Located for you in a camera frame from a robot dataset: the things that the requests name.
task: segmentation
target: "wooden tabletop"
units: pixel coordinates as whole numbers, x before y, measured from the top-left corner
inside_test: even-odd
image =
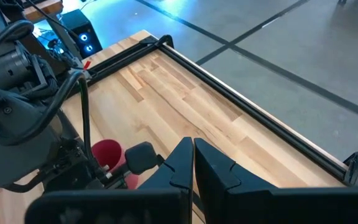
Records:
[[[146,31],[139,32],[84,59],[84,63],[90,61],[91,66],[95,66],[149,35]],[[286,124],[241,97],[344,166]],[[277,187],[343,186],[159,50],[93,85],[89,89],[89,102],[92,143],[115,139],[127,149],[148,141],[157,153],[167,157],[183,137],[199,137]],[[65,102],[63,110],[82,135],[80,105],[80,96],[77,95]],[[154,171],[141,175],[139,184]],[[203,220],[200,211],[196,208],[195,211]]]
[[[63,10],[63,3],[61,0],[46,0],[36,5],[47,14],[58,14]],[[44,18],[44,16],[33,7],[25,8],[24,15],[32,22],[38,22]]]

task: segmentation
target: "electrical wire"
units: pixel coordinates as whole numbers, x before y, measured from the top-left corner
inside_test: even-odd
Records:
[[[16,31],[21,29],[29,29],[32,32],[34,29],[34,25],[30,21],[26,20],[16,21],[12,24],[9,24],[7,27],[5,27],[3,31],[0,32],[0,45]]]
[[[0,145],[3,146],[16,146],[18,144],[22,144],[30,139],[38,136],[52,121],[55,117],[57,112],[59,111],[60,107],[62,106],[63,102],[70,94],[71,89],[75,86],[77,81],[80,83],[83,91],[81,95],[84,95],[84,98],[88,97],[87,92],[87,85],[86,85],[86,78],[82,72],[75,71],[72,75],[70,75],[64,83],[61,85],[59,90],[57,91],[55,97],[53,98],[52,102],[48,105],[47,109],[42,113],[41,117],[29,128],[27,128],[22,133],[15,135],[15,136],[1,136],[0,135]],[[88,104],[83,105],[83,109],[89,107]]]
[[[68,33],[70,33],[73,37],[75,37],[76,39],[80,39],[78,37],[78,35],[76,33],[74,33],[72,30],[70,30],[69,28],[67,28],[66,26],[64,26],[63,24],[61,24],[59,21],[56,21],[54,18],[50,17],[48,14],[44,13],[43,10],[41,10],[37,5],[35,5],[31,0],[25,0],[26,2],[30,3],[30,5],[32,7],[34,7],[34,9],[36,9],[37,11],[39,11],[42,15],[44,15],[47,20],[50,20],[52,22],[54,22],[56,25],[60,26],[61,28],[67,30]]]
[[[38,29],[41,31],[41,32],[53,32],[53,30],[48,30],[48,29],[44,29],[44,28],[39,28]]]
[[[52,40],[50,40],[50,39],[48,39],[48,38],[46,38],[46,37],[42,37],[41,35],[39,35],[38,37],[41,37],[42,39],[47,40],[47,41],[49,41],[49,42],[52,41]]]
[[[78,81],[80,85],[81,93],[81,109],[83,117],[83,135],[84,135],[84,147],[85,147],[85,156],[89,159],[91,165],[96,169],[99,167],[99,164],[95,157],[92,154],[91,150],[91,125],[90,125],[90,109],[89,109],[89,98],[88,98],[88,84],[86,83],[85,76],[81,72],[74,73],[68,80],[62,85],[68,85],[67,82]],[[70,92],[71,88],[64,88],[64,91]],[[39,172],[28,184],[19,185],[19,184],[10,184],[5,187],[6,190],[12,192],[24,193],[33,189],[37,184],[41,183],[48,176],[45,172]]]
[[[8,37],[6,40],[7,41],[14,41],[14,40],[20,40],[21,38],[24,38],[25,36],[29,35],[31,32],[22,32],[19,35],[12,35],[10,37]]]
[[[92,2],[94,2],[94,1],[96,1],[96,0],[90,0],[90,1],[88,1],[87,3],[85,3],[85,5],[83,5],[83,6],[81,7],[80,11],[82,11],[82,10],[85,8],[85,6],[87,6],[89,3],[92,3]]]
[[[82,120],[83,120],[83,135],[84,135],[84,147],[85,155],[90,160],[91,164],[96,168],[98,162],[94,158],[91,149],[91,125],[90,125],[90,107],[88,98],[88,85],[86,79],[79,80],[80,93],[81,93],[81,107],[82,107]]]
[[[21,185],[21,184],[10,184],[5,187],[6,190],[10,190],[11,192],[16,193],[25,193],[29,190],[33,189],[35,186],[37,186],[39,183],[41,183],[43,180],[47,178],[47,174],[44,172],[39,172],[33,179],[30,180],[28,184]]]
[[[37,57],[37,60],[48,85],[47,87],[41,90],[36,90],[36,91],[31,90],[22,94],[22,96],[28,98],[29,100],[40,100],[43,98],[54,96],[57,90],[59,89],[56,78],[53,75],[53,70],[48,64],[48,62],[39,57]]]

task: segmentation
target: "concrete floor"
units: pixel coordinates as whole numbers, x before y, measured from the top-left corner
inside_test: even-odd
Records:
[[[97,0],[83,12],[103,47],[142,29],[171,34],[179,52],[338,159],[358,151],[358,0]]]

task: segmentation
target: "red cup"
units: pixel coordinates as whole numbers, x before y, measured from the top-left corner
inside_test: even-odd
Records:
[[[92,154],[100,166],[108,165],[110,171],[117,169],[126,162],[124,150],[117,141],[112,139],[105,139],[94,144]],[[135,174],[129,174],[125,178],[128,189],[136,189],[138,181],[139,177]]]

